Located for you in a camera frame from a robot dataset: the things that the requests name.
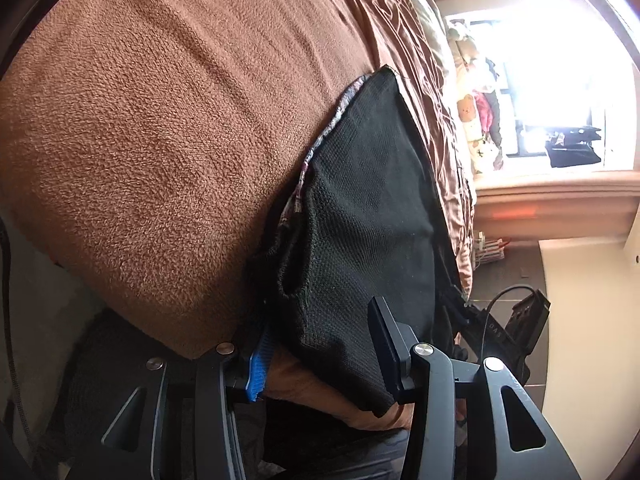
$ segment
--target black cable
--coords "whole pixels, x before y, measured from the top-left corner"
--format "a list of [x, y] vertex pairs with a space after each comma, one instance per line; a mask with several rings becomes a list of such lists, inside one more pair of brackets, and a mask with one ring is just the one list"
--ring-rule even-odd
[[11, 313], [9, 310], [9, 277], [11, 274], [11, 245], [9, 244], [9, 235], [6, 231], [4, 222], [0, 218], [0, 250], [2, 251], [2, 317], [4, 320], [4, 344], [6, 347], [6, 360], [9, 365], [9, 375], [11, 376], [11, 384], [14, 388], [14, 404], [18, 410], [22, 430], [27, 437], [27, 443], [32, 452], [36, 452], [36, 445], [31, 436], [27, 416], [24, 414], [24, 406], [22, 405], [22, 396], [20, 395], [20, 384], [18, 384], [18, 375], [15, 371], [14, 345], [11, 340]]
[[523, 285], [523, 284], [511, 285], [511, 286], [508, 286], [507, 288], [504, 288], [500, 292], [498, 292], [498, 294], [486, 306], [486, 309], [484, 310], [484, 312], [486, 313], [486, 319], [484, 320], [484, 330], [482, 330], [482, 344], [480, 345], [480, 364], [481, 365], [482, 365], [482, 358], [484, 357], [484, 337], [486, 336], [486, 328], [489, 325], [489, 313], [491, 312], [491, 309], [494, 307], [495, 302], [498, 301], [501, 297], [503, 297], [507, 292], [511, 292], [512, 290], [519, 290], [521, 288], [525, 288], [528, 291], [532, 292], [533, 294], [535, 294], [536, 292], [536, 289], [530, 285]]

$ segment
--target wrinkled fabric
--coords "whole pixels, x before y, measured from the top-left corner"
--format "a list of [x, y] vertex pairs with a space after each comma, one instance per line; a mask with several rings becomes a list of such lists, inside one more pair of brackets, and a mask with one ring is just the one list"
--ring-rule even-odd
[[[0, 202], [111, 308], [197, 357], [251, 314], [243, 266], [274, 197], [341, 92], [384, 64], [468, 262], [468, 182], [410, 0], [61, 0], [0, 84]], [[273, 369], [274, 396], [295, 397]]]

